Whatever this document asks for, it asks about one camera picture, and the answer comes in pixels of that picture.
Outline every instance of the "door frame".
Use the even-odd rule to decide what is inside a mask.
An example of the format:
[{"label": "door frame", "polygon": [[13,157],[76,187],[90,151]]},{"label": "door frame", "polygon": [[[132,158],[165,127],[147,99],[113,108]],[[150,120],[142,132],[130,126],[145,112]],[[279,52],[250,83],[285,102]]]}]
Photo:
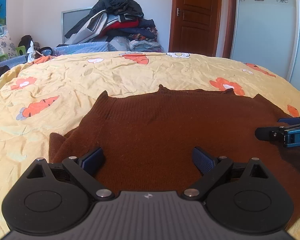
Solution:
[{"label": "door frame", "polygon": [[[227,27],[225,34],[225,46],[223,49],[223,57],[229,58],[233,42],[234,25],[235,25],[235,15],[236,15],[236,0],[228,1],[228,17],[227,17]],[[218,14],[217,14],[217,27],[213,45],[213,56],[215,57],[217,52],[219,28],[220,28],[220,18],[221,18],[221,4],[222,0],[218,0]],[[172,0],[172,10],[171,10],[171,23],[170,23],[170,38],[169,38],[169,51],[172,51],[173,44],[173,33],[175,30],[175,20],[177,14],[177,0]]]}]

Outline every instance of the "brown sweater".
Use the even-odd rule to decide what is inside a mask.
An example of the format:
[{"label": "brown sweater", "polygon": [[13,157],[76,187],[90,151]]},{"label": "brown sweater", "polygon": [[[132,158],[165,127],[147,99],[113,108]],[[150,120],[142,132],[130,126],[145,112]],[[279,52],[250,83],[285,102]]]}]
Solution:
[{"label": "brown sweater", "polygon": [[114,192],[183,191],[200,178],[191,153],[200,146],[235,162],[260,158],[294,202],[290,225],[300,217],[300,147],[285,149],[259,141],[257,127],[289,117],[260,95],[236,96],[232,89],[173,91],[111,98],[104,91],[80,125],[50,135],[49,159],[81,157],[99,146],[106,162],[96,179]]}]

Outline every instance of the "yellow bedspread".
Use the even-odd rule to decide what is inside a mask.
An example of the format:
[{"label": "yellow bedspread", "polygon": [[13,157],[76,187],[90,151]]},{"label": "yellow bedspread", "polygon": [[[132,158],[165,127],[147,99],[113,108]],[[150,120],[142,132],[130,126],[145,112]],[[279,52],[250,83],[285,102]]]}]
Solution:
[{"label": "yellow bedspread", "polygon": [[[106,90],[127,97],[158,90],[225,90],[261,94],[300,115],[300,92],[253,64],[187,53],[101,52],[18,65],[0,78],[0,237],[9,231],[1,202],[36,157],[48,159],[49,134],[75,128]],[[289,233],[300,240],[300,219]]]}]

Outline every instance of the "floral pillow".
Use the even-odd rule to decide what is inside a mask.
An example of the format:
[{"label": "floral pillow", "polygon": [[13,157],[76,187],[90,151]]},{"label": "floral pillow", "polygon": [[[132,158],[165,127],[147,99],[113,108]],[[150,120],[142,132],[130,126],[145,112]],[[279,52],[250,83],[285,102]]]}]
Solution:
[{"label": "floral pillow", "polygon": [[7,54],[8,59],[18,57],[16,47],[8,32],[0,35],[0,55]]}]

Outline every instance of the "brown door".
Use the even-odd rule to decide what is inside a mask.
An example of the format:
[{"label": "brown door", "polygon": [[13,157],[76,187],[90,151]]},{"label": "brown door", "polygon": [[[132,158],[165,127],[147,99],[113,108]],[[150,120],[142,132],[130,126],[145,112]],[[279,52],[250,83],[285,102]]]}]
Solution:
[{"label": "brown door", "polygon": [[173,0],[169,51],[215,56],[221,0]]}]

